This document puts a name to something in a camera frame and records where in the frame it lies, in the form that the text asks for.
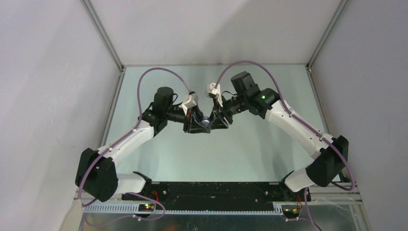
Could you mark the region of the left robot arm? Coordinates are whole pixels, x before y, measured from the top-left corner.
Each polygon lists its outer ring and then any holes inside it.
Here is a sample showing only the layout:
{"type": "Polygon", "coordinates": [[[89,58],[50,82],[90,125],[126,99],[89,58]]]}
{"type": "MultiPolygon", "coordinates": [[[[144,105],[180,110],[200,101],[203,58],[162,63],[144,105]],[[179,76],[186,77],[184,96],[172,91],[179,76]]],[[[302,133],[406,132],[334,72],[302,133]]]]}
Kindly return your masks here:
{"type": "Polygon", "coordinates": [[[82,192],[101,202],[115,194],[134,193],[143,201],[151,197],[152,187],[146,184],[146,177],[140,173],[119,174],[117,167],[142,144],[158,135],[169,121],[182,123],[184,130],[188,130],[198,111],[198,97],[191,91],[182,103],[175,104],[174,99],[176,94],[172,88],[160,87],[135,126],[111,144],[82,152],[75,178],[79,197],[82,192]]]}

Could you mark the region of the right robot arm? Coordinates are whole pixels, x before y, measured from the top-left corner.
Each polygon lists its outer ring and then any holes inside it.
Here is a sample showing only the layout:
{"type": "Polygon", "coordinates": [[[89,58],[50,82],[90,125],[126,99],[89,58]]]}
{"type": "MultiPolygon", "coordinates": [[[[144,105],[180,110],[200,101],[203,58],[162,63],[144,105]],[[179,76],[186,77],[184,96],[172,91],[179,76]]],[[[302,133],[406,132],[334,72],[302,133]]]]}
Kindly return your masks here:
{"type": "Polygon", "coordinates": [[[238,73],[230,80],[236,94],[228,100],[222,96],[216,83],[206,87],[206,95],[214,99],[214,113],[220,116],[221,122],[228,126],[232,124],[234,115],[249,111],[297,140],[313,159],[311,164],[287,174],[281,180],[282,199],[292,201],[303,188],[312,185],[326,187],[332,183],[345,167],[349,141],[344,136],[335,138],[318,131],[303,121],[276,91],[270,88],[260,90],[250,73],[238,73]]]}

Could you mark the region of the purple earbud charging case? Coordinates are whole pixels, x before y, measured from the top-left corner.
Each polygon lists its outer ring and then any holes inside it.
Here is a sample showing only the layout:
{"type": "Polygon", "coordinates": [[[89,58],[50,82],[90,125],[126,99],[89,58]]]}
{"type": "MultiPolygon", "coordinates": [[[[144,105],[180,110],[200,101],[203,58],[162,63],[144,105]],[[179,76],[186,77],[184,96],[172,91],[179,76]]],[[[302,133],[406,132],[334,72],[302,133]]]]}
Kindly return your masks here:
{"type": "Polygon", "coordinates": [[[209,118],[209,117],[207,117],[207,116],[203,116],[203,117],[201,118],[201,123],[202,123],[205,127],[209,128],[209,127],[210,127],[210,124],[211,124],[211,118],[209,118]]]}

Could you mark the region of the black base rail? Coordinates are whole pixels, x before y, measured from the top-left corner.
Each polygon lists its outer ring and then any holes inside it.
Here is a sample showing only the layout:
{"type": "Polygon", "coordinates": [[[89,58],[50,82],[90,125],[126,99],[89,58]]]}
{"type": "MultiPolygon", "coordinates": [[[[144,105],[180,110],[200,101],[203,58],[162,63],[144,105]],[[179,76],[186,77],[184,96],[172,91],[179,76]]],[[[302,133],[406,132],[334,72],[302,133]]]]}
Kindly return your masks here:
{"type": "Polygon", "coordinates": [[[141,192],[170,210],[273,210],[276,202],[310,201],[309,192],[292,192],[275,182],[150,182],[141,192]]]}

